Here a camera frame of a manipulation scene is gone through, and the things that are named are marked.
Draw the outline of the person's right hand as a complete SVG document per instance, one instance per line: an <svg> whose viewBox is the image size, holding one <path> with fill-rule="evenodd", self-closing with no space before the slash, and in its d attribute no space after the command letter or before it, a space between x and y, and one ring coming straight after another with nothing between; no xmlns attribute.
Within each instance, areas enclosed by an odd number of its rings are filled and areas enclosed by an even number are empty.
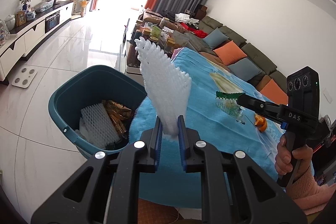
<svg viewBox="0 0 336 224"><path fill-rule="evenodd" d="M282 135L277 145L274 167L277 173L284 176L293 170L292 159L300 161L295 178L300 178L310 167L313 149L307 145L290 152L286 147L286 137Z"/></svg>

